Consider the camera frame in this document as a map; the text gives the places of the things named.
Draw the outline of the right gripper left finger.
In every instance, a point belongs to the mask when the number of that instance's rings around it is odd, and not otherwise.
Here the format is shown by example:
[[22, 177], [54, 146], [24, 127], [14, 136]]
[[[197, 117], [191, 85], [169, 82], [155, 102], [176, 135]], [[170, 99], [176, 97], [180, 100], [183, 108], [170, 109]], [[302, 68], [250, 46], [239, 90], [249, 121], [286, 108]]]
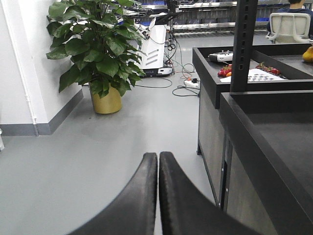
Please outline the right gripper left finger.
[[157, 155], [145, 153], [117, 197], [72, 235], [152, 235], [157, 203]]

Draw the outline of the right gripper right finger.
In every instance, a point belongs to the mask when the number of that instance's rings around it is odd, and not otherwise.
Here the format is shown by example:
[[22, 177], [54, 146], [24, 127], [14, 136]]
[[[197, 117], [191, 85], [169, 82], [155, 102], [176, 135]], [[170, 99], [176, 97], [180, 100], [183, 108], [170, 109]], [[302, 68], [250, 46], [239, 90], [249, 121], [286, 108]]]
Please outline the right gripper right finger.
[[159, 158], [159, 203], [164, 235], [257, 234], [207, 199], [168, 151]]

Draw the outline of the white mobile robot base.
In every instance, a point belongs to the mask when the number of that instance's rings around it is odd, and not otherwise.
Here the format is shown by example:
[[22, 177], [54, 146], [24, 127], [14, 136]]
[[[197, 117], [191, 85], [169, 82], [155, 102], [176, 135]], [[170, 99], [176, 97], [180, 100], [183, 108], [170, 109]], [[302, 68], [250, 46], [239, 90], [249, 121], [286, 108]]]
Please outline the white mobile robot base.
[[145, 72], [146, 77], [165, 77], [171, 75], [174, 70], [163, 62], [166, 43], [167, 23], [171, 15], [159, 13], [150, 16], [149, 25], [136, 24], [141, 35], [141, 46], [138, 47], [138, 54], [141, 62], [137, 64]]

